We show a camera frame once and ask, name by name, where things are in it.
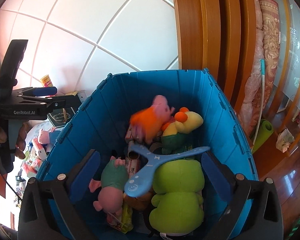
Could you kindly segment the green yellow duck plush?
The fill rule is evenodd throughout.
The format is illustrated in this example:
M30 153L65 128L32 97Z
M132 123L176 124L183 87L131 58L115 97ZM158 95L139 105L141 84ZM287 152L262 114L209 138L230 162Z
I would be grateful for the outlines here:
M192 132L203 124L203 118L186 107L161 128L162 154L170 155L191 150L193 148Z

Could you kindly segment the pink pig plush orange shirt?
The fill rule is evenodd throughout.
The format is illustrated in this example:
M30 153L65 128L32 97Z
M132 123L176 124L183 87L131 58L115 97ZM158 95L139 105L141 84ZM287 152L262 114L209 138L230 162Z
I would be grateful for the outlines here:
M168 101L163 95L156 95L150 107L138 111L130 117L132 138L150 144L162 126L171 120L174 110L174 107L169 107Z

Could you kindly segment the pink pig plush blue shirt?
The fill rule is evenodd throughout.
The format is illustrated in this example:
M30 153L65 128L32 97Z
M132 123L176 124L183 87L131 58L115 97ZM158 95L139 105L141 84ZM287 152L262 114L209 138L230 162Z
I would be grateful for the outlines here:
M50 130L46 131L41 129L39 131L37 140L38 142L44 146L46 153L50 153L52 147L57 141L57 138L61 131L57 130L55 127L52 127Z

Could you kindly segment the black gift bag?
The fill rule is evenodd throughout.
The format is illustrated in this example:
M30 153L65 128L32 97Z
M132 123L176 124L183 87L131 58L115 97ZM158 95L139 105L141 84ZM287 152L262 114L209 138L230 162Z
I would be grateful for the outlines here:
M54 109L52 113L47 115L47 118L54 127L64 127L71 121L78 110L78 107L69 107L63 109Z

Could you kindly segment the pink pig plush teal shirt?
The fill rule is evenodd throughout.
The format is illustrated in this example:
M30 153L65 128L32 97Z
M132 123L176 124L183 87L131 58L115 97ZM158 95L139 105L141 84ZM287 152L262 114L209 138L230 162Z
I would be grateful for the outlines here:
M110 161L102 171L101 179L90 181L89 190L91 193L99 187L101 188L97 200L93 202L96 211L103 210L108 214L121 215L123 192L129 179L125 165L125 159L111 156Z

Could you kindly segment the lime green frog plush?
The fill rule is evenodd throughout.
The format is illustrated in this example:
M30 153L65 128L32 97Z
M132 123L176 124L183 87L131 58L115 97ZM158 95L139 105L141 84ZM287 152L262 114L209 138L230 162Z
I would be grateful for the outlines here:
M169 161L157 168L153 178L154 209L149 223L154 230L181 236L198 228L204 219L202 208L205 179L200 162L194 159Z

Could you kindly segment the green rolled yoga mat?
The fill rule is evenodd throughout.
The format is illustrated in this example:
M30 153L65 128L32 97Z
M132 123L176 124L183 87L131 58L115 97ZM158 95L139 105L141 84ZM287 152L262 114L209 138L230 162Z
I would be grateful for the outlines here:
M272 124L266 119L261 119L257 137L252 149L252 154L254 154L273 134L274 128Z

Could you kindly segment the blue plastic boomerang hanger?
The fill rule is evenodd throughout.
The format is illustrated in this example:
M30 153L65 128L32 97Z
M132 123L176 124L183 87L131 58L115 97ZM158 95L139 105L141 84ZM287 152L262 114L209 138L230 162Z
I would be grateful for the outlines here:
M169 161L184 159L186 157L205 153L210 150L209 146L197 147L189 151L157 155L152 153L143 145L132 145L131 150L145 157L148 161L146 165L132 176L125 184L125 193L129 197L140 197L146 194L152 187L155 171L158 167Z

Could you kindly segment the rolled patterned carpet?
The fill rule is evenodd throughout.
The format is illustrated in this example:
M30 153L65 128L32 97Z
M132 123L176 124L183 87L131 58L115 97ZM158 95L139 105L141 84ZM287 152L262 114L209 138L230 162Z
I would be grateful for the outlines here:
M274 0L255 0L256 44L251 74L245 84L245 97L238 114L245 133L257 125L260 111L268 103L279 62L280 16Z

